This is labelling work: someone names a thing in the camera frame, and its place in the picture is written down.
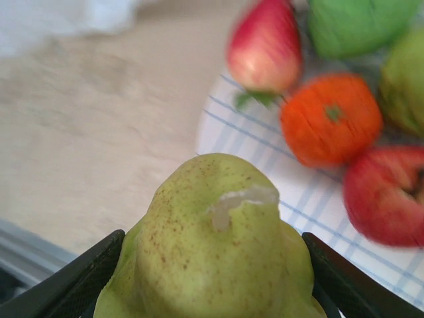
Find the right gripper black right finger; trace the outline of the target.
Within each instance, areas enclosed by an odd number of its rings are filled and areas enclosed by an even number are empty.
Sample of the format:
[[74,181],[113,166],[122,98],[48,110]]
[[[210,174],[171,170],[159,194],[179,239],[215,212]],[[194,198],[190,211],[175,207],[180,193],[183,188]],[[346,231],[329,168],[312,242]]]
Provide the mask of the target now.
[[423,318],[423,311],[380,285],[313,233],[304,232],[315,278],[345,317]]

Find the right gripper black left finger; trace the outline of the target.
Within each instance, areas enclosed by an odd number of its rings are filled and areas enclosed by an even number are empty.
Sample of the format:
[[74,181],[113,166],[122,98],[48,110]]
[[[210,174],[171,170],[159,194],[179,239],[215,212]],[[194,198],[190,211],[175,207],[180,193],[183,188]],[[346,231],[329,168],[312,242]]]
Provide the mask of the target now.
[[58,272],[1,305],[2,317],[80,317],[111,278],[125,232],[113,231]]

